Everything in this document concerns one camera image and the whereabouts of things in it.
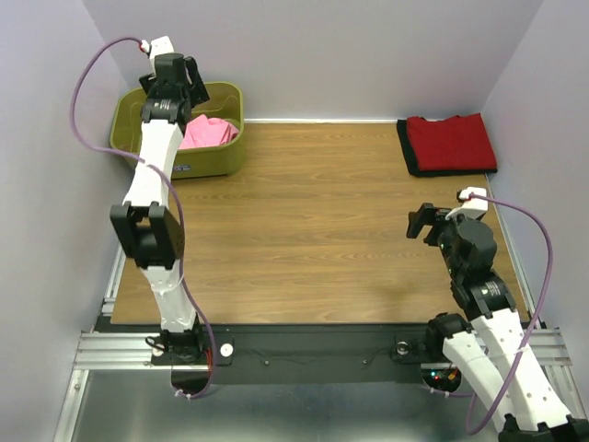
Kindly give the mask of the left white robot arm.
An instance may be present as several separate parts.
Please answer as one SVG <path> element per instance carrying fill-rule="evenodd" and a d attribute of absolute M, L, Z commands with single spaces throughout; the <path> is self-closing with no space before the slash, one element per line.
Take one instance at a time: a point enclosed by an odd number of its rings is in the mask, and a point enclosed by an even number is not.
<path fill-rule="evenodd" d="M 160 332 L 147 339 L 156 357 L 193 363 L 205 357 L 202 326 L 188 295 L 181 262 L 185 230 L 168 201 L 176 154 L 192 108 L 208 100 L 197 64 L 181 53 L 159 54 L 146 77 L 141 108 L 141 144 L 131 187 L 110 208 L 110 222 L 127 258 L 147 280 L 160 315 Z"/>

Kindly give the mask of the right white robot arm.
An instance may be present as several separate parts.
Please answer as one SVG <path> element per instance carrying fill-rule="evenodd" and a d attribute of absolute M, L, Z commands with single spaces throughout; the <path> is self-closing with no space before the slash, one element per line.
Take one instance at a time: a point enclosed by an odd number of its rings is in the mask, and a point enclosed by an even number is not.
<path fill-rule="evenodd" d="M 499 440 L 585 441 L 587 420 L 574 417 L 549 383 L 525 341 L 514 298 L 493 269 L 497 244 L 484 213 L 424 203 L 408 215 L 408 238 L 430 227 L 424 243 L 441 251 L 461 309 L 428 322 L 426 348 L 470 384 Z"/>

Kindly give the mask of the pink t shirt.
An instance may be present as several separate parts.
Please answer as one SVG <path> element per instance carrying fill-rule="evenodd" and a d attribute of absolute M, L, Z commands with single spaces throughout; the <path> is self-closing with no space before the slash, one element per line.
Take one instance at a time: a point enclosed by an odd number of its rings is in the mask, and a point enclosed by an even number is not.
<path fill-rule="evenodd" d="M 227 120 L 199 115 L 187 124 L 179 149 L 225 145 L 236 138 L 238 134 L 239 130 L 236 126 Z"/>

